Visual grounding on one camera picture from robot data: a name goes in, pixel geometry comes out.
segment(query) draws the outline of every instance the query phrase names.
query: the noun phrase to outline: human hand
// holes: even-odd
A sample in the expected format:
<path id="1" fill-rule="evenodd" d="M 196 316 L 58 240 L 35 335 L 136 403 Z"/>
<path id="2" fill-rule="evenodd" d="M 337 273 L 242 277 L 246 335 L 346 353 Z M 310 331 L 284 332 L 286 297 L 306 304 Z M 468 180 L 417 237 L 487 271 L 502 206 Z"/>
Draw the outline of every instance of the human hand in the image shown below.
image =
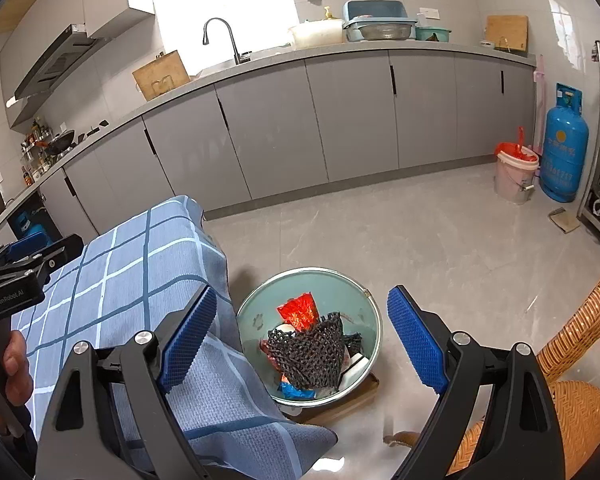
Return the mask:
<path id="1" fill-rule="evenodd" d="M 29 375 L 27 343 L 19 330 L 11 331 L 11 338 L 2 356 L 2 366 L 7 373 L 7 399 L 14 406 L 22 406 L 33 393 L 33 379 Z M 7 433 L 6 424 L 1 416 L 0 433 Z"/>

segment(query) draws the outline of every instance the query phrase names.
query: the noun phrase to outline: faucet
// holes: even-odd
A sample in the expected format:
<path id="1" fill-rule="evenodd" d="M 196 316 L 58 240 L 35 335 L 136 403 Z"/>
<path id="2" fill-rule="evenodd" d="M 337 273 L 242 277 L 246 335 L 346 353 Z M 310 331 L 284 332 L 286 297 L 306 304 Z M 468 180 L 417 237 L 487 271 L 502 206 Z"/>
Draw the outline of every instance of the faucet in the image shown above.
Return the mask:
<path id="1" fill-rule="evenodd" d="M 234 59 L 235 59 L 236 65 L 240 65 L 241 63 L 246 63 L 247 61 L 250 61 L 251 60 L 250 52 L 245 52 L 244 54 L 238 53 L 238 48 L 235 46 L 234 32 L 231 30 L 231 25 L 229 25 L 222 18 L 211 18 L 210 20 L 206 20 L 205 27 L 203 29 L 203 34 L 202 34 L 202 44 L 203 45 L 209 44 L 209 35 L 206 33 L 206 26 L 209 24 L 209 22 L 212 22 L 213 20 L 220 20 L 221 22 L 223 22 L 226 25 L 226 28 L 229 30 L 229 38 L 231 39 L 231 46 L 234 48 Z"/>

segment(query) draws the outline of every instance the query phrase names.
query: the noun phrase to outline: silver bolt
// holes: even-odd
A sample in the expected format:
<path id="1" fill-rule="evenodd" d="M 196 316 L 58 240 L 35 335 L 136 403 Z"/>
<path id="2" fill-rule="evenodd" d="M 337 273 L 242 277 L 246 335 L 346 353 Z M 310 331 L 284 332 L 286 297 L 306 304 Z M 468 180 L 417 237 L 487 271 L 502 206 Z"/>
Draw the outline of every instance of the silver bolt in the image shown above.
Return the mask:
<path id="1" fill-rule="evenodd" d="M 531 348 L 529 347 L 528 344 L 525 344 L 525 343 L 518 343 L 516 345 L 516 350 L 518 351 L 519 354 L 522 354 L 522 355 L 531 354 Z"/>
<path id="2" fill-rule="evenodd" d="M 89 349 L 89 343 L 87 343 L 86 341 L 78 341 L 74 345 L 74 352 L 77 353 L 78 355 L 84 354 L 88 349 Z"/>
<path id="3" fill-rule="evenodd" d="M 454 334 L 454 341 L 461 346 L 468 345 L 471 342 L 471 338 L 464 332 L 458 332 Z"/>
<path id="4" fill-rule="evenodd" d="M 138 332 L 134 337 L 134 340 L 139 345 L 146 345 L 154 335 L 151 332 L 147 332 L 147 330 L 142 330 L 142 332 Z"/>

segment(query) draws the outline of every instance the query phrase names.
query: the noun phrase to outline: rattan chair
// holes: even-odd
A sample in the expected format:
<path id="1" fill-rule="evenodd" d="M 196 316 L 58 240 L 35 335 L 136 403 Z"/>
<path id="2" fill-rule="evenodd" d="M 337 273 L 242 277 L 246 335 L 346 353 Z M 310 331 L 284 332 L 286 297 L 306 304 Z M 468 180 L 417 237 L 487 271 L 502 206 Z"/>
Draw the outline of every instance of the rattan chair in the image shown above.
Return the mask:
<path id="1" fill-rule="evenodd" d="M 538 363 L 549 383 L 560 423 L 566 478 L 570 479 L 600 443 L 600 389 L 582 381 L 556 381 L 600 338 L 600 282 L 583 305 L 538 352 Z M 482 421 L 464 434 L 449 473 L 469 465 Z M 413 447 L 418 433 L 402 431 L 384 437 L 390 446 Z"/>

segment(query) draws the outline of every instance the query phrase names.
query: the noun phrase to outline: black mesh netting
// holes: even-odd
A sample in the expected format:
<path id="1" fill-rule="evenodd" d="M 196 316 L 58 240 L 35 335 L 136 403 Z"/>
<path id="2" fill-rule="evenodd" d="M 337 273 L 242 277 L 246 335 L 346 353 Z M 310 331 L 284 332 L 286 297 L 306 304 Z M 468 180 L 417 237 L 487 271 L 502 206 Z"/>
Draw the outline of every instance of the black mesh netting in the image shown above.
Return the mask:
<path id="1" fill-rule="evenodd" d="M 350 356 L 362 354 L 362 336 L 359 333 L 344 336 L 344 346 L 349 350 Z"/>
<path id="2" fill-rule="evenodd" d="M 336 388 L 344 360 L 344 336 L 339 312 L 331 312 L 304 332 L 269 330 L 269 354 L 289 383 L 299 390 Z"/>

